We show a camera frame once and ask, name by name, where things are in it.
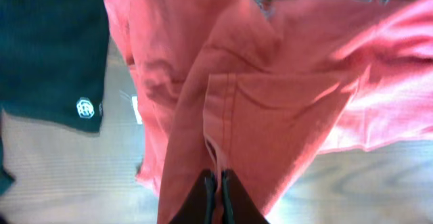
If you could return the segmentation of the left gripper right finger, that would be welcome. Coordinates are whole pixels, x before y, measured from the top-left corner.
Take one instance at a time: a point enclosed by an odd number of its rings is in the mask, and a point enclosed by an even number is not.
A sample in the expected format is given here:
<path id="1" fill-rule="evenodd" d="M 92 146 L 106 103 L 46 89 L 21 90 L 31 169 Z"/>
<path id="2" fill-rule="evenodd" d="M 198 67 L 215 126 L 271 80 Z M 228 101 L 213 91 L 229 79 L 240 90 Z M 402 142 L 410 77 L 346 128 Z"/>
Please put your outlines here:
<path id="1" fill-rule="evenodd" d="M 269 224 L 231 169 L 222 172 L 223 224 Z"/>

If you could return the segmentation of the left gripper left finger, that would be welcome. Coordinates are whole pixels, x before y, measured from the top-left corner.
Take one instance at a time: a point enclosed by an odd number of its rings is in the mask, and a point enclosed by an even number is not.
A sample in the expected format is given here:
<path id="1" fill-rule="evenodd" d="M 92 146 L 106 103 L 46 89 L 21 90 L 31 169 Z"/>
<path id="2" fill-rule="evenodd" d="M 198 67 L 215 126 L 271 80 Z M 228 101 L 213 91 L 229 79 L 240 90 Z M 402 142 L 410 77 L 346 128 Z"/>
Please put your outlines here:
<path id="1" fill-rule="evenodd" d="M 203 170 L 169 224 L 211 224 L 217 184 L 211 170 Z"/>

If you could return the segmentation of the red t-shirt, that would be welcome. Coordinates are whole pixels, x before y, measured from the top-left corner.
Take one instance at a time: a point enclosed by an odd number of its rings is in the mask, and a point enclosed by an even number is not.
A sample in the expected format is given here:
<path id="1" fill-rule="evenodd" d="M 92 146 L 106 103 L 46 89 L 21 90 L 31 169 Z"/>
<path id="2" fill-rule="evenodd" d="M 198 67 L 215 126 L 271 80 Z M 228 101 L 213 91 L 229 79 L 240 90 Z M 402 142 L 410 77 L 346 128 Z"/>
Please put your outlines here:
<path id="1" fill-rule="evenodd" d="M 267 214 L 318 154 L 432 136 L 432 0 L 104 0 L 158 222 L 204 173 Z"/>

